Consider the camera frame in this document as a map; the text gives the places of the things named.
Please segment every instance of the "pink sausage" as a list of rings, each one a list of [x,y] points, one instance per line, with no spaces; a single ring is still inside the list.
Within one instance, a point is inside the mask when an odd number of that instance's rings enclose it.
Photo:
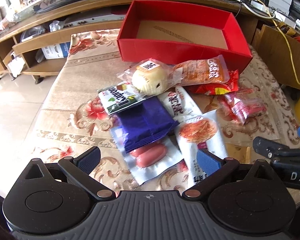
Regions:
[[[133,151],[130,152],[130,154],[134,157],[138,157],[141,153],[146,152],[147,150],[151,149],[153,146],[155,146],[156,144],[158,144],[158,141],[147,144],[145,146],[142,146],[138,149],[135,149]]]
[[[137,166],[140,168],[148,167],[161,160],[166,154],[167,147],[159,143],[137,157]]]

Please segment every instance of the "red box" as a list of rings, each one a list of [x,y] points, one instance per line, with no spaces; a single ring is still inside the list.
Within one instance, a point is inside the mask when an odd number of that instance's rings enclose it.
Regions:
[[[166,64],[220,54],[241,73],[252,54],[234,15],[190,3],[134,0],[118,36],[123,61],[155,58]]]

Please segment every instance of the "floor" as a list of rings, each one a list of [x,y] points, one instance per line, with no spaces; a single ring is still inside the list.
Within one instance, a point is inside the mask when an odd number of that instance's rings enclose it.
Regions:
[[[0,80],[0,195],[5,197],[29,160],[20,158],[31,140],[32,130],[56,76],[35,85],[29,75]]]

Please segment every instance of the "purple snack package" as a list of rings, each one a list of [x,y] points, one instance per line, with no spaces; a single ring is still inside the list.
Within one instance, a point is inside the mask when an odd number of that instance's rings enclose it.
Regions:
[[[129,153],[165,137],[178,121],[173,120],[157,97],[117,113],[124,134],[124,150]]]

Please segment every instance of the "floral tablecloth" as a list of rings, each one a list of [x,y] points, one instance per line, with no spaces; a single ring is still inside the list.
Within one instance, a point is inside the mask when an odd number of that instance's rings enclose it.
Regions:
[[[115,85],[117,73],[132,63],[122,62],[116,38],[119,29],[74,34],[64,68],[54,82],[35,124],[35,149],[31,154],[44,162],[57,162],[65,156],[78,156],[92,146],[101,149],[100,164],[90,174],[115,192],[120,190],[183,191],[187,185],[187,171],[178,166],[160,176],[138,185],[130,174],[120,152],[116,149],[109,128],[113,120],[107,118],[96,98],[97,90]],[[268,114],[251,118],[244,126],[225,115],[218,97],[191,95],[202,112],[217,109],[224,140],[239,146],[252,146],[255,136],[262,136],[300,147],[297,122],[279,84],[251,47],[253,60],[240,75],[240,86],[255,88],[267,104]],[[252,151],[251,161],[260,158]],[[296,203],[300,190],[289,189]]]

